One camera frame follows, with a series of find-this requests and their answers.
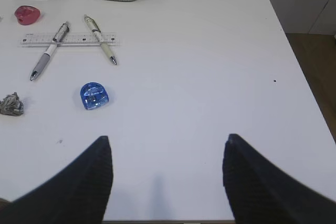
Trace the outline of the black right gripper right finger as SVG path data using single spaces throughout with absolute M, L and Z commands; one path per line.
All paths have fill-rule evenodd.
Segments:
M 283 172 L 238 134 L 225 143 L 223 186 L 236 223 L 335 223 L 335 201 Z

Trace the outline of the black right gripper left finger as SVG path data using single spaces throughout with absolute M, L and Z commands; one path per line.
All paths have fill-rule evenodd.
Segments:
M 102 223 L 113 183 L 109 139 L 96 139 L 54 177 L 1 210 L 1 223 Z

